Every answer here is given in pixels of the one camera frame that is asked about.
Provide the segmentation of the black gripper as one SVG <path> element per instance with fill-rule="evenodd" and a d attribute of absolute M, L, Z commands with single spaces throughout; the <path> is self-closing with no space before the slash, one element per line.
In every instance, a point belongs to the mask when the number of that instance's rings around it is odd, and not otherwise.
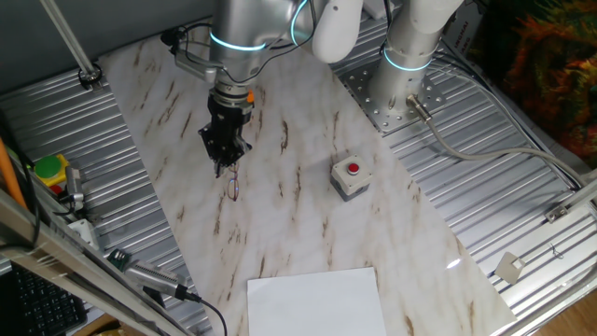
<path fill-rule="evenodd" d="M 254 108 L 249 103 L 248 92 L 240 95 L 226 94 L 212 88 L 208 96 L 211 121 L 198 130 L 209 158 L 215 163 L 215 177 L 222 176 L 226 166 L 236 163 L 252 149 L 243 139 L 243 127 Z"/>

